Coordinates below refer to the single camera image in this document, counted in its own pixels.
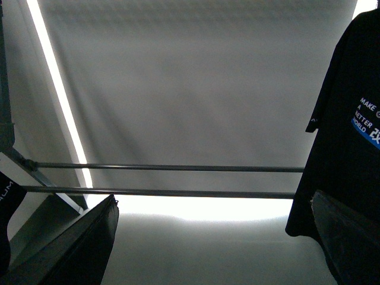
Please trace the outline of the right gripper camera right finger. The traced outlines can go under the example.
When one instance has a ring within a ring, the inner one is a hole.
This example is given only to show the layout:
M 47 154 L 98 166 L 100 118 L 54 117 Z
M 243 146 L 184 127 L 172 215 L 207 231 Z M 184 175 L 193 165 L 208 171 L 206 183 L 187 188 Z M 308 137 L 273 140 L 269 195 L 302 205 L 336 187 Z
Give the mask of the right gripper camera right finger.
M 330 195 L 316 191 L 314 222 L 344 284 L 379 284 L 379 224 Z

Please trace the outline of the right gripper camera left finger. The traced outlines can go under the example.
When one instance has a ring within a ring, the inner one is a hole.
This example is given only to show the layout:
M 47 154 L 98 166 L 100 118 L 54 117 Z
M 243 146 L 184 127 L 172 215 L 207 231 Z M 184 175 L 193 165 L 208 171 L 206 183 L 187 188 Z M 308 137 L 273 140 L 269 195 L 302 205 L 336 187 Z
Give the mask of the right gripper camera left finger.
M 114 195 L 109 195 L 1 277 L 1 284 L 101 284 L 118 220 L 118 203 Z

